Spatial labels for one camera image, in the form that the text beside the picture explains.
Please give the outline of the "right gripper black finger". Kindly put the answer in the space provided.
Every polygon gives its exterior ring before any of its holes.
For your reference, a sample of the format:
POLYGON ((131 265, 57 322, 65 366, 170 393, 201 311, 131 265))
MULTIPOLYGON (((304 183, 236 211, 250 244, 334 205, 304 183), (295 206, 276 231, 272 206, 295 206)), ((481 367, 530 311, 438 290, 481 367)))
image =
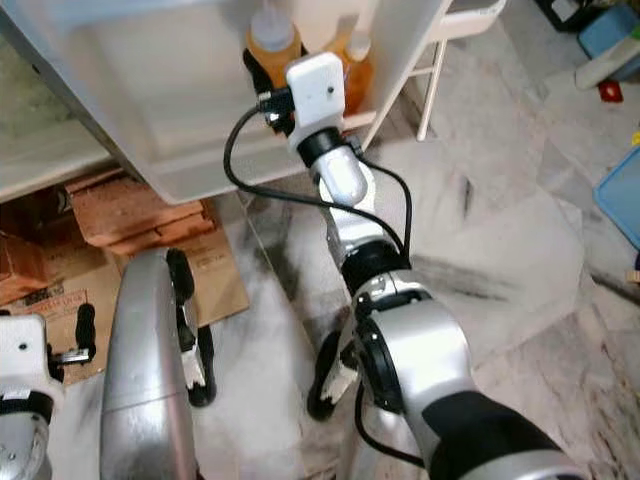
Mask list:
POLYGON ((271 79, 266 69, 262 67, 248 47, 242 52, 242 61, 244 68, 250 73, 256 99, 259 101, 270 99, 274 91, 273 79, 271 79))

